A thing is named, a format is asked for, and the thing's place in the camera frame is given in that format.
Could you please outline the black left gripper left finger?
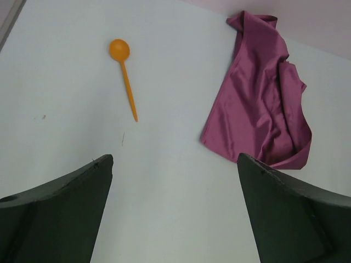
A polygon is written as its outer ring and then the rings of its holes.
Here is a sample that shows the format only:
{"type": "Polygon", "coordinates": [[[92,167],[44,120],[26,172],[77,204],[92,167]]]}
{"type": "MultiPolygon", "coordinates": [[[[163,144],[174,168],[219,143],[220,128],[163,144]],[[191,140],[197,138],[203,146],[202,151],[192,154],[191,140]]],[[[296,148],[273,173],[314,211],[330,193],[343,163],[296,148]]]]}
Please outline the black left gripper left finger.
{"type": "Polygon", "coordinates": [[[90,262],[112,183],[112,155],[1,198],[1,262],[90,262]]]}

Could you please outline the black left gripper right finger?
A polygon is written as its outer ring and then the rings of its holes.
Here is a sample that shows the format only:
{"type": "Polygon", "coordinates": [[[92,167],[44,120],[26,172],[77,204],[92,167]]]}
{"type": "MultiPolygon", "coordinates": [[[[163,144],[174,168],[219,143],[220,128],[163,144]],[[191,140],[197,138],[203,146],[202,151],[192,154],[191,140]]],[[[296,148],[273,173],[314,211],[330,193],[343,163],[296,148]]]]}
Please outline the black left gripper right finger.
{"type": "Polygon", "coordinates": [[[237,168],[261,262],[350,262],[350,197],[244,153],[237,168]]]}

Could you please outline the purple cloth napkin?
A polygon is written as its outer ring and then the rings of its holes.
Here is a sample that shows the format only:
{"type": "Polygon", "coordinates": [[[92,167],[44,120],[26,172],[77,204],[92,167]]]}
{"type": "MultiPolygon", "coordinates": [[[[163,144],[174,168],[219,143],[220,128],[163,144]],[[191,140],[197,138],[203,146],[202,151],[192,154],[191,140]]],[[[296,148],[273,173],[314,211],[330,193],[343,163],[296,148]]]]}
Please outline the purple cloth napkin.
{"type": "Polygon", "coordinates": [[[312,143],[302,110],[306,86],[277,21],[247,11],[227,19],[237,33],[233,61],[200,140],[232,162],[246,153],[276,169],[300,170],[312,143]]]}

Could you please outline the orange plastic spoon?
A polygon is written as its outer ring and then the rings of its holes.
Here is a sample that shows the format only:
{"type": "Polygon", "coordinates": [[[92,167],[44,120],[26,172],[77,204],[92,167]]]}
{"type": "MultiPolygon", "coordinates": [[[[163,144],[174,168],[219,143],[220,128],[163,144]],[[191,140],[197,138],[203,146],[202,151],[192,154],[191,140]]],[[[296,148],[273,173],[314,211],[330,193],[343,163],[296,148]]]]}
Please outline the orange plastic spoon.
{"type": "Polygon", "coordinates": [[[132,88],[129,82],[127,68],[125,65],[131,53],[130,47],[126,41],[122,39],[114,39],[109,45],[109,53],[110,53],[110,56],[120,64],[131,111],[132,111],[134,120],[137,122],[138,121],[137,109],[135,106],[132,88]]]}

